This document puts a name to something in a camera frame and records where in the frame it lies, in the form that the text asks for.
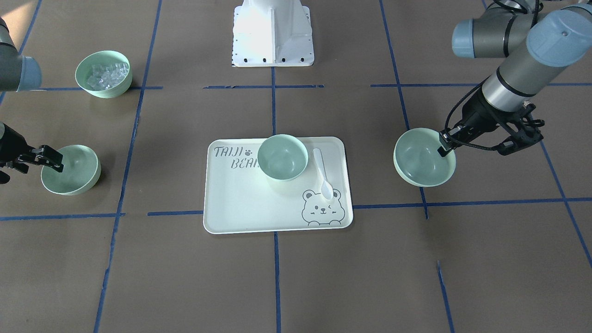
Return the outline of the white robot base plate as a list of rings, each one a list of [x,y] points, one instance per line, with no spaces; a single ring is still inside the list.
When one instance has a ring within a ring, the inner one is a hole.
[[[244,0],[234,8],[232,66],[296,67],[314,63],[311,13],[300,0]]]

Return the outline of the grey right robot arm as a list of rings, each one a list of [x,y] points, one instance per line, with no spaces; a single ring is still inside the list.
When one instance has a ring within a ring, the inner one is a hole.
[[[4,19],[0,20],[0,90],[2,92],[31,91],[40,88],[42,71],[38,62],[21,55],[13,43]],[[42,165],[62,173],[63,156],[48,145],[38,148],[28,145],[23,135],[0,124],[0,166],[28,173],[30,165]]]

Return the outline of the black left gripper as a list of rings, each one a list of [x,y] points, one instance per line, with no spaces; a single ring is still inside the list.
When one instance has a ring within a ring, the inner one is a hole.
[[[482,95],[472,95],[462,107],[462,118],[452,129],[439,133],[438,154],[445,158],[453,150],[468,146],[480,150],[495,151],[502,156],[530,148],[543,139],[540,127],[545,125],[541,119],[534,119],[531,112],[533,103],[523,103],[516,112],[500,111],[486,101]],[[494,146],[471,143],[483,134],[503,129],[509,134],[504,141]]]

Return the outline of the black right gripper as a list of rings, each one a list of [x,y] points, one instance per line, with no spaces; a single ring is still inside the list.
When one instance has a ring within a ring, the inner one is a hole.
[[[34,165],[42,165],[62,173],[63,155],[49,145],[42,145],[36,149],[27,144],[26,140],[11,127],[0,123],[0,167],[16,169],[20,173],[28,173],[29,166],[19,162],[20,156]]]

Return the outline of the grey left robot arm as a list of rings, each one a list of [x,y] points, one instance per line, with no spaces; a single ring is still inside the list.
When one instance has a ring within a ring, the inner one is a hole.
[[[493,74],[459,101],[462,116],[440,132],[438,153],[470,146],[508,155],[543,138],[531,99],[591,48],[591,3],[541,13],[538,0],[495,0],[483,15],[459,22],[457,57],[503,58]]]

